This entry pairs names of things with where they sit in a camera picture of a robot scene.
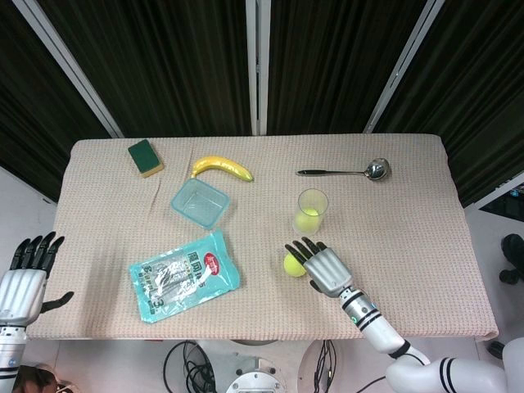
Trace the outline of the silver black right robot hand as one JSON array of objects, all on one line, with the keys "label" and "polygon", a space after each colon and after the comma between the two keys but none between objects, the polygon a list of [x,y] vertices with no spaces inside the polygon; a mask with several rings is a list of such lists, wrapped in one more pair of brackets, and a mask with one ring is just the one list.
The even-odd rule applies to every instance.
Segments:
[{"label": "silver black right robot hand", "polygon": [[300,241],[286,244],[285,248],[309,275],[312,286],[324,295],[337,298],[353,286],[352,272],[335,251],[323,242],[313,242],[302,237]]}]

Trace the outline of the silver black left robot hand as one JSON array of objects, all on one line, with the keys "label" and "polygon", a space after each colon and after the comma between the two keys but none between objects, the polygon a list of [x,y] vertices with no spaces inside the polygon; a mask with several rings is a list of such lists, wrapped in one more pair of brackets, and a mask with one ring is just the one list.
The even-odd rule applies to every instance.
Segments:
[{"label": "silver black left robot hand", "polygon": [[27,328],[40,314],[60,308],[72,299],[72,291],[56,300],[43,299],[56,254],[64,240],[50,232],[44,237],[26,238],[16,248],[1,280],[2,328]]}]

